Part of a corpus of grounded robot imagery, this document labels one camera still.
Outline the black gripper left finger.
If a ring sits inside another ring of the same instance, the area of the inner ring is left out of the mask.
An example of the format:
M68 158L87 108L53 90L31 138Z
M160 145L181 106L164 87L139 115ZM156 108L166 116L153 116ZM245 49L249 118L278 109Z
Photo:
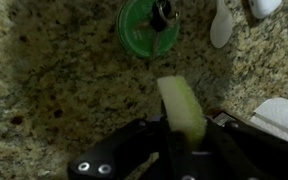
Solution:
M135 119L71 160L69 180L123 180L150 155L159 158L142 176L143 180L175 180L171 131L165 116L152 121Z

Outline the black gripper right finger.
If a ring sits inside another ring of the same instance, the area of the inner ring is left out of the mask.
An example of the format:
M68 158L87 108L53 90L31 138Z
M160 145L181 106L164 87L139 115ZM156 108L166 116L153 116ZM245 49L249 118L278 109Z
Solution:
M288 141L220 111L193 153L198 180L288 180Z

